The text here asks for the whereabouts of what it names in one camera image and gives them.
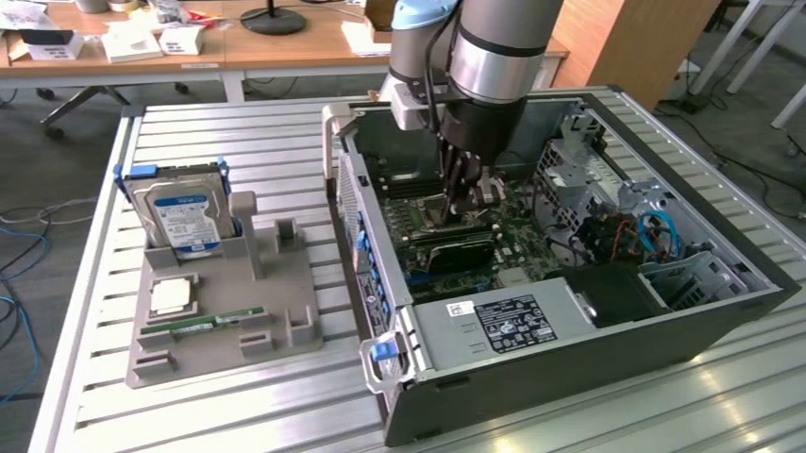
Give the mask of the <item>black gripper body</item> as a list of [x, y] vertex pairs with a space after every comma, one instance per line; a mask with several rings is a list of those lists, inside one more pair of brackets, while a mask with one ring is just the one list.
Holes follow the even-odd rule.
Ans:
[[525, 98], [508, 104], [474, 99], [449, 102], [440, 126], [444, 140], [481, 159], [497, 159], [509, 147], [526, 103]]

